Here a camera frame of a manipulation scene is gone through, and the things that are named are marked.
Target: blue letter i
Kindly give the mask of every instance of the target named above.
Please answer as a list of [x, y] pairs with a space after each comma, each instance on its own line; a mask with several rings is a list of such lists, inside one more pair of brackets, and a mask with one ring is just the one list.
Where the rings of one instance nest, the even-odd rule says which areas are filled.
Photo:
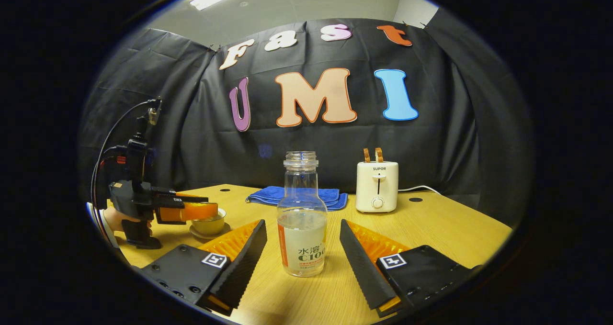
[[405, 74], [402, 70], [381, 68], [375, 71], [375, 77], [383, 82], [387, 96], [387, 110], [383, 116], [389, 120], [411, 120], [418, 117], [418, 111], [411, 107], [407, 87], [405, 87]]

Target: folded towel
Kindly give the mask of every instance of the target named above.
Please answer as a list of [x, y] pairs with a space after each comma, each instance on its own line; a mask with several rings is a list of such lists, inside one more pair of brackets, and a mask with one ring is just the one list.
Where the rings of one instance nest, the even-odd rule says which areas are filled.
[[[347, 205], [348, 194], [339, 194], [339, 189], [319, 189], [319, 198], [326, 204], [328, 210], [343, 209]], [[279, 186], [268, 186], [250, 194], [246, 202], [263, 203], [268, 205], [278, 205], [285, 195], [285, 188]]]

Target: hand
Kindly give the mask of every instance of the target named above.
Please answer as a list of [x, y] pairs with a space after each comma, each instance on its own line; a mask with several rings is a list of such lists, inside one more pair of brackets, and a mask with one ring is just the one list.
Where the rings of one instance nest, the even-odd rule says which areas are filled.
[[[117, 211], [114, 207], [108, 207], [103, 211], [104, 218], [107, 220], [111, 231], [123, 231], [123, 227], [121, 225], [122, 220], [129, 220], [132, 222], [140, 222], [139, 219], [127, 216], [126, 214], [122, 214]], [[151, 221], [147, 221], [147, 227], [149, 227], [149, 235], [153, 235], [153, 231], [151, 230]]]

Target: ceiling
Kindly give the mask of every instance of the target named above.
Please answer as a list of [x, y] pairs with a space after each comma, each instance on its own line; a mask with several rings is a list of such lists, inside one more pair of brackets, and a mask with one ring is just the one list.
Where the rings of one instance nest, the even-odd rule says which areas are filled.
[[[223, 0], [198, 11], [181, 0], [147, 24], [205, 46], [240, 43], [247, 35], [292, 22], [323, 18], [398, 21], [400, 0]], [[431, 5], [430, 11], [436, 11]]]

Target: glass bottle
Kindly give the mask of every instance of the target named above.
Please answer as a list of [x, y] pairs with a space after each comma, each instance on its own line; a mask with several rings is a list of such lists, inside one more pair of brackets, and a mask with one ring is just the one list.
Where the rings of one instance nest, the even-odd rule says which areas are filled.
[[314, 151], [285, 154], [285, 195], [277, 205], [283, 268], [297, 277], [324, 270], [328, 208], [319, 198]]

